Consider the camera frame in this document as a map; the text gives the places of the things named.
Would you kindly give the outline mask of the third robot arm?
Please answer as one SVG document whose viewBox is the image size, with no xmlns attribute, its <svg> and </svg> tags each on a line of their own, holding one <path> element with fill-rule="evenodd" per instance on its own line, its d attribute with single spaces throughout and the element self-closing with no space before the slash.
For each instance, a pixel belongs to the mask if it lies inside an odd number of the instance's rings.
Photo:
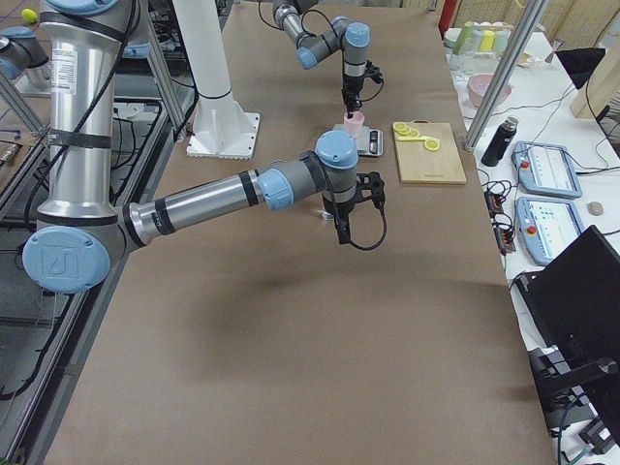
<svg viewBox="0 0 620 465">
<path fill-rule="evenodd" d="M 49 62 L 47 53 L 34 32 L 25 26 L 1 30 L 1 73 L 9 79 L 19 78 L 26 70 L 37 70 Z"/>
</svg>

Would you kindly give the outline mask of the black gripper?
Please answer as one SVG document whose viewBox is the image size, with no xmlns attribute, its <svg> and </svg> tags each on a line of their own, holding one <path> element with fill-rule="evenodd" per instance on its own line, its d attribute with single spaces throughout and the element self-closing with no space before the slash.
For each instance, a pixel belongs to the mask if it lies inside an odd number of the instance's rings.
<svg viewBox="0 0 620 465">
<path fill-rule="evenodd" d="M 379 89 L 369 98 L 361 99 L 360 92 L 362 91 L 364 81 L 370 78 L 376 84 L 379 85 Z M 364 72 L 358 76 L 351 76 L 348 72 L 343 71 L 343 86 L 342 97 L 346 107 L 346 114 L 352 116 L 353 112 L 358 111 L 361 108 L 361 102 L 368 102 L 383 90 L 383 74 L 379 67 L 375 66 L 370 60 L 365 63 Z"/>
<path fill-rule="evenodd" d="M 324 208 L 333 217 L 340 245 L 350 243 L 349 214 L 357 204 L 369 201 L 385 216 L 385 182 L 376 171 L 358 173 L 354 191 L 346 200 L 338 201 L 329 187 L 323 191 Z"/>
</svg>

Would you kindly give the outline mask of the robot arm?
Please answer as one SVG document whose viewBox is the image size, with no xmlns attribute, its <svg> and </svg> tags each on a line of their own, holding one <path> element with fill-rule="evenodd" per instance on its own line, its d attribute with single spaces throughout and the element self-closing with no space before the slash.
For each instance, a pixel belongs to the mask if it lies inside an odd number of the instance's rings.
<svg viewBox="0 0 620 465">
<path fill-rule="evenodd" d="M 189 154 L 250 159 L 261 117 L 245 112 L 233 97 L 221 26 L 214 1 L 172 1 L 180 38 L 193 73 L 197 114 Z M 327 131 L 297 160 L 247 170 L 147 203 L 115 205 L 110 176 L 137 161 L 135 148 L 114 157 L 113 78 L 123 57 L 145 58 L 161 51 L 149 43 L 145 1 L 42 1 L 40 23 L 51 41 L 50 159 L 47 199 L 37 207 L 37 227 L 22 251 L 29 277 L 49 292 L 75 295 L 107 279 L 112 266 L 154 238 L 265 202 L 282 210 L 321 193 L 340 244 L 360 251 L 379 247 L 387 235 L 384 183 L 376 172 L 357 171 L 358 149 L 351 130 Z M 364 100 L 372 79 L 383 90 L 380 69 L 367 58 L 367 23 L 338 15 L 322 34 L 305 27 L 318 1 L 273 1 L 274 24 L 295 45 L 305 69 L 335 52 L 342 56 L 342 97 L 347 123 Z M 351 238 L 349 214 L 372 201 L 380 211 L 382 235 L 370 246 Z"/>
<path fill-rule="evenodd" d="M 370 78 L 382 86 L 379 67 L 368 58 L 371 31 L 368 24 L 338 15 L 327 21 L 321 34 L 311 32 L 304 24 L 305 15 L 316 13 L 317 1 L 274 1 L 272 16 L 276 27 L 283 30 L 296 48 L 297 60 L 305 70 L 312 69 L 337 51 L 342 53 L 342 98 L 348 117 L 361 109 L 364 82 Z"/>
</svg>

